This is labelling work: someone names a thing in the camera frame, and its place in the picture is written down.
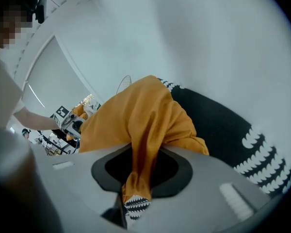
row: headset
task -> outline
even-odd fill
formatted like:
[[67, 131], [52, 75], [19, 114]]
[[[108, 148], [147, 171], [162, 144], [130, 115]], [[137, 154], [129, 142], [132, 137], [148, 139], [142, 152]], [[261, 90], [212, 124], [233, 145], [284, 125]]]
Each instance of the headset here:
[[47, 0], [22, 0], [22, 5], [27, 11], [27, 21], [32, 22], [35, 14], [36, 20], [41, 24], [45, 21]]

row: person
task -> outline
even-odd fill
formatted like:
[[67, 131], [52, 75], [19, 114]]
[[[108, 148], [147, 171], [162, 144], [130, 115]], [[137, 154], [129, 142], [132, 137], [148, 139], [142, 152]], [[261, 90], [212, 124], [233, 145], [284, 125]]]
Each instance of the person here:
[[[0, 0], [0, 48], [12, 44], [16, 33], [32, 23], [32, 8], [37, 0]], [[0, 60], [0, 128], [5, 128], [11, 115], [26, 128], [33, 130], [59, 129], [49, 117], [29, 111], [21, 101], [22, 90], [10, 77]]]
[[27, 129], [23, 129], [22, 130], [22, 132], [21, 132], [21, 134], [23, 135], [23, 137], [25, 138], [25, 139], [29, 139], [29, 130], [27, 130]]

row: person's forearm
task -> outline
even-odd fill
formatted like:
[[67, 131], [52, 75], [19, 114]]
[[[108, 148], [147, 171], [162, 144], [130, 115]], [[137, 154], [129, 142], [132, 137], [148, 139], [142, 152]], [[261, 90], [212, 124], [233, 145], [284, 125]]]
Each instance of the person's forearm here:
[[46, 116], [40, 116], [38, 114], [28, 111], [23, 108], [19, 112], [15, 113], [14, 116], [19, 122], [26, 128], [32, 130], [57, 130], [57, 126], [54, 119]]

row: orange cloth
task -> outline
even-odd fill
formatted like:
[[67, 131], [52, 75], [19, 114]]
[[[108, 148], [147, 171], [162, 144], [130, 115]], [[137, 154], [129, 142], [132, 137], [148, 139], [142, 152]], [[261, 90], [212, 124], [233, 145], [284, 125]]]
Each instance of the orange cloth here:
[[[72, 113], [77, 115], [78, 117], [83, 118], [84, 120], [88, 118], [88, 115], [84, 112], [84, 106], [82, 104], [73, 108]], [[67, 141], [70, 141], [73, 139], [73, 136], [67, 134], [66, 139]]]
[[133, 195], [151, 200], [150, 178], [162, 143], [208, 155], [192, 120], [154, 76], [138, 80], [104, 103], [81, 126], [79, 152], [132, 144], [132, 172], [123, 202]]

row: shirt sleeve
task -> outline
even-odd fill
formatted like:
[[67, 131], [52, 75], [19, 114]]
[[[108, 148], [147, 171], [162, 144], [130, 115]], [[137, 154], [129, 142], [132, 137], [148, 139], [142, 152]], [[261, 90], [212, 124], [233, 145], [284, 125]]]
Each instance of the shirt sleeve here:
[[13, 111], [13, 114], [19, 112], [19, 111], [20, 111], [22, 108], [24, 108], [24, 107], [25, 107], [25, 104], [24, 104], [23, 101], [20, 99], [20, 100], [18, 101], [18, 103], [17, 103], [17, 105], [16, 105], [14, 111]]

